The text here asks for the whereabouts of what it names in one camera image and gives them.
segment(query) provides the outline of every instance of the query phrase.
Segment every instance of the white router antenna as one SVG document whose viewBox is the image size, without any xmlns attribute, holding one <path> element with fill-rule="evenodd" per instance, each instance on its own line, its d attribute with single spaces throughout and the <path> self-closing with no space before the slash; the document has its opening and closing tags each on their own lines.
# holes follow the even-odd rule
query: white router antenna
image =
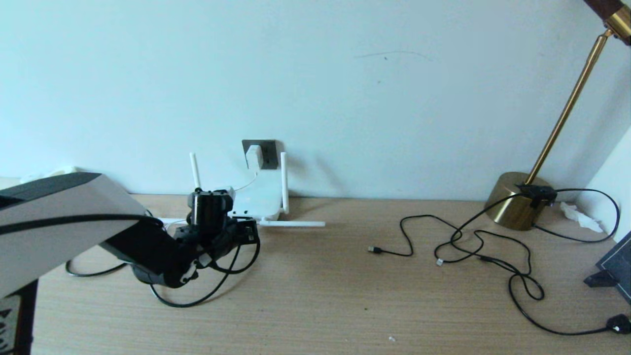
<svg viewBox="0 0 631 355">
<path fill-rule="evenodd" d="M 289 214 L 289 191 L 287 191 L 287 159 L 286 153 L 280 153 L 280 179 L 283 186 L 283 213 Z"/>
<path fill-rule="evenodd" d="M 191 157 L 191 168 L 193 169 L 193 180 L 195 181 L 195 188 L 201 189 L 201 184 L 199 183 L 199 170 L 197 168 L 197 158 L 195 157 L 195 153 L 189 153 Z"/>
</svg>

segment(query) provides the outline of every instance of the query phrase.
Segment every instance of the black cable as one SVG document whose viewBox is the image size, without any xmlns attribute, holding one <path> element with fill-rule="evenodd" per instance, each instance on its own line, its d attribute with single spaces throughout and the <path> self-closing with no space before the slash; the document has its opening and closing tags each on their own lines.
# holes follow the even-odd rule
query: black cable
<svg viewBox="0 0 631 355">
<path fill-rule="evenodd" d="M 617 230 L 618 228 L 618 224 L 620 221 L 620 209 L 618 208 L 618 205 L 615 203 L 615 201 L 606 193 L 603 193 L 602 191 L 599 190 L 592 190 L 592 189 L 560 189 L 560 190 L 556 190 L 557 192 L 564 192 L 564 191 L 595 191 L 598 193 L 603 194 L 604 196 L 606 196 L 607 198 L 609 198 L 609 200 L 613 203 L 615 209 L 616 209 L 616 224 L 614 229 L 612 230 L 612 232 L 610 233 L 610 235 L 608 235 L 607 237 L 597 240 L 597 241 L 584 241 L 584 240 L 580 240 L 580 239 L 576 239 L 576 238 L 570 238 L 570 237 L 566 237 L 560 234 L 557 234 L 555 232 L 551 232 L 548 231 L 547 229 L 544 229 L 542 227 L 536 226 L 533 224 L 533 227 L 536 227 L 542 231 L 545 232 L 549 232 L 552 235 L 556 235 L 556 236 L 560 236 L 562 238 L 567 238 L 567 239 L 571 239 L 571 240 L 575 240 L 575 241 L 582 241 L 584 243 L 598 243 L 600 241 L 604 241 L 609 239 Z M 376 248 L 376 247 L 371 247 L 373 249 L 377 249 L 377 251 L 374 251 L 375 253 L 389 253 L 389 254 L 393 254 L 393 255 L 398 255 L 398 256 L 411 256 L 414 253 L 414 249 L 412 247 L 412 243 L 411 243 L 411 239 L 409 237 L 409 235 L 406 233 L 405 228 L 403 227 L 403 222 L 408 220 L 408 219 L 413 219 L 413 218 L 422 218 L 422 217 L 432 217 L 435 218 L 441 222 L 443 222 L 444 224 L 452 227 L 454 229 L 454 232 L 452 233 L 451 237 L 449 238 L 448 242 L 442 243 L 440 245 L 438 245 L 435 249 L 434 249 L 434 257 L 436 257 L 436 259 L 438 259 L 440 261 L 441 265 L 442 263 L 457 263 L 457 262 L 461 262 L 467 258 L 470 258 L 471 256 L 478 256 L 480 258 L 480 260 L 484 261 L 484 262 L 490 262 L 492 264 L 495 264 L 501 268 L 503 268 L 506 271 L 511 272 L 513 275 L 511 275 L 511 277 L 509 278 L 508 281 L 508 288 L 509 288 L 509 294 L 510 294 L 510 298 L 513 301 L 513 303 L 515 304 L 515 306 L 517 307 L 517 309 L 522 313 L 522 315 L 524 315 L 524 317 L 526 317 L 526 319 L 531 322 L 533 325 L 535 325 L 536 327 L 545 330 L 547 332 L 553 333 L 553 334 L 557 334 L 557 335 L 587 335 L 587 334 L 596 334 L 596 333 L 601 333 L 601 332 L 606 332 L 609 330 L 613 330 L 615 332 L 619 332 L 616 327 L 611 327 L 609 322 L 611 322 L 613 319 L 615 319 L 616 317 L 610 318 L 608 320 L 608 324 L 606 327 L 603 328 L 599 328 L 599 329 L 594 329 L 594 330 L 587 330 L 587 331 L 583 331 L 583 332 L 559 332 L 556 330 L 552 330 L 550 328 L 547 328 L 541 324 L 539 324 L 537 321 L 535 321 L 532 317 L 530 317 L 530 315 L 524 310 L 524 308 L 519 304 L 519 302 L 517 301 L 517 298 L 515 297 L 514 293 L 513 293 L 513 280 L 516 277 L 519 277 L 522 280 L 522 284 L 524 286 L 524 289 L 526 290 L 526 293 L 528 294 L 528 296 L 532 299 L 535 299 L 537 301 L 541 301 L 545 298 L 545 292 L 543 290 L 543 286 L 531 276 L 531 272 L 532 272 L 532 263 L 531 263 L 531 250 L 528 248 L 528 246 L 526 246 L 524 243 L 522 243 L 521 241 L 512 238 L 512 237 L 508 237 L 508 236 L 503 236 L 501 234 L 497 234 L 497 233 L 493 233 L 493 232 L 488 232 L 488 231 L 484 231 L 481 229 L 475 230 L 473 232 L 473 234 L 480 240 L 480 246 L 477 247 L 477 249 L 475 249 L 474 251 L 470 251 L 470 250 L 466 250 L 460 246 L 458 246 L 456 244 L 457 241 L 459 241 L 462 237 L 463 237 L 463 232 L 462 230 L 472 221 L 474 221 L 475 219 L 477 219 L 479 216 L 481 216 L 482 214 L 484 214 L 485 212 L 487 212 L 489 209 L 495 207 L 496 205 L 498 205 L 499 203 L 502 203 L 510 198 L 514 198 L 517 196 L 523 196 L 525 194 L 517 194 L 517 195 L 512 195 L 512 196 L 508 196 L 506 198 L 503 198 L 489 206 L 487 206 L 486 208 L 484 208 L 482 211 L 480 211 L 479 213 L 477 213 L 476 215 L 474 215 L 472 218 L 470 218 L 469 220 L 467 220 L 465 223 L 463 223 L 460 227 L 456 227 L 453 224 L 441 219 L 440 217 L 437 217 L 435 215 L 414 215 L 414 216 L 408 216 L 408 217 L 404 217 L 403 219 L 401 219 L 401 221 L 399 222 L 399 227 L 401 228 L 401 232 L 403 233 L 403 236 L 405 237 L 405 239 L 407 240 L 408 244 L 410 245 L 410 253 L 408 254 L 402 254 L 402 253 L 394 253 L 394 252 L 390 252 L 387 250 L 382 250 L 380 248 Z M 484 247 L 484 239 L 480 236 L 481 233 L 485 233 L 485 234 L 489 234 L 491 236 L 495 236 L 495 237 L 499 237 L 499 238 L 504 238 L 504 239 L 508 239 L 511 240 L 515 243 L 519 243 L 522 247 L 524 247 L 524 249 L 526 249 L 527 251 L 527 264 L 528 264 L 528 271 L 527 272 L 522 272 L 520 271 L 517 267 L 515 267 L 514 265 L 510 264 L 509 262 L 506 262 L 504 260 L 501 260 L 499 258 L 494 258 L 491 256 L 486 256 L 486 255 L 481 255 L 479 254 L 480 250 L 482 249 L 482 247 Z M 439 258 L 438 256 L 438 251 L 439 249 L 441 249 L 442 247 L 446 246 L 446 245 L 451 245 L 453 248 L 462 251 L 463 253 L 466 253 L 466 256 L 462 257 L 462 258 L 458 258 L 455 260 L 443 260 L 441 258 Z M 532 282 L 536 288 L 538 289 L 538 295 L 535 295 L 531 292 L 530 287 L 529 287 L 529 283 L 528 281 Z M 627 322 L 628 318 L 626 318 L 626 316 L 624 315 L 620 315 L 622 318 L 624 318 L 622 320 L 622 322 Z"/>
<path fill-rule="evenodd" d="M 72 260 L 68 260 L 66 262 L 66 272 L 68 273 L 68 275 L 74 276 L 74 277 L 94 277 L 94 276 L 107 275 L 107 274 L 111 274 L 112 272 L 118 271 L 118 270 L 124 268 L 127 265 L 127 263 L 120 263 L 120 264 L 116 265 L 115 267 L 109 268 L 107 270 L 94 272 L 92 274 L 79 274 L 78 272 L 74 272 L 74 271 L 72 271 L 70 269 L 71 262 L 72 262 Z"/>
<path fill-rule="evenodd" d="M 452 228 L 456 228 L 456 226 L 451 225 L 449 222 L 445 221 L 444 219 L 441 219 L 438 216 L 434 216 L 434 215 L 411 215 L 411 216 L 407 216 L 404 217 L 403 219 L 401 219 L 399 221 L 399 228 L 401 229 L 401 233 L 403 233 L 403 236 L 405 237 L 405 240 L 407 240 L 408 245 L 410 246 L 410 252 L 407 254 L 403 254 L 403 253 L 397 253 L 395 251 L 389 251 L 389 250 L 385 250 L 382 248 L 377 248 L 377 247 L 373 247 L 373 253 L 375 252 L 375 250 L 377 250 L 377 253 L 386 253 L 386 254 L 392 254 L 392 255 L 398 255 L 398 256 L 412 256 L 414 255 L 414 247 L 412 246 L 412 241 L 410 240 L 410 237 L 408 236 L 407 233 L 405 233 L 405 228 L 403 227 L 403 222 L 405 222 L 408 219 L 415 219 L 415 218 L 425 218 L 425 217 L 431 217 L 431 218 L 435 218 L 445 224 L 447 224 L 448 226 L 451 226 Z"/>
<path fill-rule="evenodd" d="M 21 231 L 27 231 L 29 229 L 43 228 L 59 226 L 62 224 L 82 223 L 82 222 L 96 222 L 101 220 L 137 220 L 139 222 L 148 222 L 155 224 L 162 228 L 162 221 L 148 217 L 145 215 L 132 215 L 132 214 L 93 214 L 93 215 L 72 215 L 65 217 L 53 217 L 47 219 L 29 220 L 26 222 L 19 222 L 13 224 L 6 224 L 0 226 L 0 235 L 9 234 Z"/>
<path fill-rule="evenodd" d="M 261 240 L 259 238 L 256 239 L 256 250 L 254 251 L 254 256 L 252 256 L 252 260 L 250 260 L 250 262 L 244 266 L 243 268 L 240 268 L 238 270 L 232 270 L 232 266 L 230 268 L 222 268 L 219 265 L 217 265 L 216 261 L 212 261 L 208 266 L 211 267 L 213 270 L 219 271 L 219 272 L 223 272 L 224 274 L 227 275 L 236 275 L 236 274 L 241 274 L 242 272 L 246 271 L 247 269 L 249 269 L 252 264 L 254 264 L 254 262 L 256 261 L 256 259 L 259 257 L 259 252 L 261 251 Z"/>
<path fill-rule="evenodd" d="M 517 307 L 517 309 L 521 312 L 521 314 L 523 314 L 526 319 L 534 324 L 537 328 L 539 329 L 543 329 L 546 332 L 550 332 L 553 334 L 558 334 L 558 335 L 587 335 L 587 334 L 596 334 L 596 333 L 602 333 L 602 332 L 606 332 L 608 330 L 610 330 L 607 327 L 604 328 L 599 328 L 599 329 L 594 329 L 594 330 L 586 330 L 584 332 L 574 332 L 574 333 L 566 333 L 566 332 L 558 332 L 556 330 L 552 330 L 550 328 L 544 327 L 541 324 L 537 323 L 534 319 L 532 319 L 532 317 L 530 317 L 528 315 L 528 313 L 526 313 L 526 311 L 524 311 L 524 309 L 519 305 L 519 303 L 517 302 L 517 299 L 515 298 L 515 295 L 512 292 L 512 281 L 515 277 L 519 276 L 518 274 L 514 274 L 513 276 L 511 276 L 509 278 L 509 294 L 510 294 L 510 298 L 512 299 L 513 303 L 515 304 L 515 306 Z"/>
<path fill-rule="evenodd" d="M 237 250 L 235 252 L 235 256 L 234 258 L 232 258 L 232 263 L 230 263 L 230 267 L 228 267 L 227 270 L 232 270 L 232 268 L 235 265 L 235 262 L 237 261 L 237 256 L 239 255 L 239 251 L 241 250 L 241 245 L 237 247 Z M 173 303 L 171 301 L 167 301 L 166 299 L 162 298 L 161 295 L 158 294 L 158 292 L 156 291 L 155 287 L 153 287 L 153 285 L 149 285 L 149 287 L 151 288 L 151 293 L 153 293 L 153 295 L 163 304 L 166 304 L 169 307 L 175 307 L 175 308 L 188 308 L 188 307 L 193 307 L 193 306 L 197 306 L 198 304 L 204 302 L 205 300 L 209 299 L 210 297 L 212 297 L 217 290 L 219 290 L 219 288 L 221 287 L 221 285 L 223 285 L 223 283 L 226 281 L 226 279 L 228 278 L 228 276 L 230 276 L 230 274 L 225 273 L 225 275 L 223 276 L 223 278 L 221 279 L 221 281 L 219 281 L 219 284 L 217 284 L 217 286 L 210 291 L 207 295 L 205 295 L 204 297 L 198 299 L 197 301 L 193 301 L 190 303 Z"/>
<path fill-rule="evenodd" d="M 566 191 L 593 191 L 593 192 L 598 192 L 603 194 L 605 197 L 607 197 L 609 199 L 609 201 L 611 201 L 611 203 L 613 204 L 614 208 L 616 208 L 616 224 L 613 226 L 613 229 L 611 230 L 611 233 L 609 233 L 609 235 L 607 235 L 606 237 L 604 237 L 603 239 L 598 239 L 595 241 L 590 241 L 590 240 L 585 240 L 585 239 L 577 239 L 577 238 L 572 238 L 572 237 L 568 237 L 568 236 L 564 236 L 562 234 L 559 234 L 557 232 L 553 232 L 553 231 L 549 231 L 548 229 L 545 229 L 543 227 L 537 226 L 536 224 L 533 224 L 533 227 L 544 231 L 548 234 L 552 234 L 553 236 L 557 236 L 560 238 L 565 238 L 565 239 L 569 239 L 569 240 L 573 240 L 573 241 L 580 241 L 582 243 L 600 243 L 602 241 L 606 241 L 607 239 L 611 238 L 614 234 L 616 234 L 616 231 L 618 230 L 618 224 L 620 224 L 620 209 L 618 208 L 618 204 L 616 203 L 616 201 L 614 201 L 611 196 L 607 195 L 606 193 L 600 191 L 600 190 L 594 190 L 594 189 L 560 189 L 560 190 L 556 190 L 557 193 L 559 192 L 566 192 Z"/>
</svg>

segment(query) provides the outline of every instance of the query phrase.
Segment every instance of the crumpled tissue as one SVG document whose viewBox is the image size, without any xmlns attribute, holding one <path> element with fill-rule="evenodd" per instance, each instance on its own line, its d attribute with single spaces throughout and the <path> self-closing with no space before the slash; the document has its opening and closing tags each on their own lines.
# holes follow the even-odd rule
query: crumpled tissue
<svg viewBox="0 0 631 355">
<path fill-rule="evenodd" d="M 568 219 L 575 220 L 583 228 L 589 228 L 594 232 L 602 233 L 603 229 L 598 225 L 598 221 L 594 220 L 579 211 L 576 210 L 576 206 L 568 205 L 565 202 L 561 202 L 561 211 Z"/>
</svg>

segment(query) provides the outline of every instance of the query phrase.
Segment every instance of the gold lamp pole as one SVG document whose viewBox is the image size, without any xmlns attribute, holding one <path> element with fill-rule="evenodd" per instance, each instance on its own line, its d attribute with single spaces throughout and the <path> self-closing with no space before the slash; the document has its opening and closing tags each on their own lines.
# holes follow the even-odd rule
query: gold lamp pole
<svg viewBox="0 0 631 355">
<path fill-rule="evenodd" d="M 489 196 L 486 207 L 509 196 L 522 193 L 525 188 L 537 186 L 550 186 L 546 181 L 537 177 L 537 173 L 541 169 L 548 153 L 552 149 L 554 142 L 557 140 L 563 125 L 572 112 L 574 104 L 581 94 L 585 82 L 589 78 L 596 61 L 607 43 L 607 38 L 614 36 L 622 40 L 626 45 L 631 45 L 631 9 L 621 3 L 619 0 L 585 0 L 604 21 L 606 30 L 596 39 L 594 46 L 587 57 L 587 61 L 579 79 L 574 85 L 574 89 L 561 112 L 557 124 L 555 125 L 548 141 L 543 146 L 543 150 L 539 154 L 537 161 L 534 163 L 530 174 L 523 172 L 505 172 L 500 176 L 491 195 Z M 510 198 L 487 211 L 489 217 L 501 226 L 526 231 L 536 222 L 539 214 L 544 207 L 551 201 L 546 198 L 533 203 L 533 199 L 528 196 L 516 196 Z"/>
</svg>

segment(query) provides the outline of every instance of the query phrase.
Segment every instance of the wooden desk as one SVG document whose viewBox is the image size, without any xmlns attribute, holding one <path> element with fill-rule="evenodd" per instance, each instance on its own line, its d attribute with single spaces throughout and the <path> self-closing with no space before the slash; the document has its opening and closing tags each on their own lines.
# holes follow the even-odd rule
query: wooden desk
<svg viewBox="0 0 631 355">
<path fill-rule="evenodd" d="M 187 213 L 184 196 L 139 195 L 161 217 Z M 628 354 L 631 336 L 562 337 L 531 325 L 507 292 L 510 274 L 473 258 L 438 267 L 432 251 L 448 227 L 414 220 L 406 228 L 416 255 L 368 253 L 369 245 L 406 251 L 401 217 L 437 214 L 455 224 L 482 202 L 301 198 L 291 218 L 325 220 L 323 229 L 260 227 L 261 255 L 245 274 L 231 276 L 210 302 L 188 309 L 159 303 L 129 269 L 92 279 L 61 267 L 40 280 L 34 354 Z M 581 238 L 596 237 L 548 210 L 542 225 Z M 564 331 L 602 327 L 629 313 L 614 289 L 582 280 L 613 242 L 579 244 L 539 231 L 516 232 L 486 216 L 471 225 L 518 237 L 533 251 L 533 276 L 546 291 L 534 302 L 516 287 L 541 323 Z M 486 238 L 484 252 L 525 267 L 522 249 Z M 241 265 L 252 253 L 243 253 Z M 444 258 L 455 255 L 446 251 Z M 89 272 L 115 264 L 95 248 L 76 261 Z M 203 270 L 182 289 L 162 290 L 174 301 L 206 294 L 218 276 Z"/>
</svg>

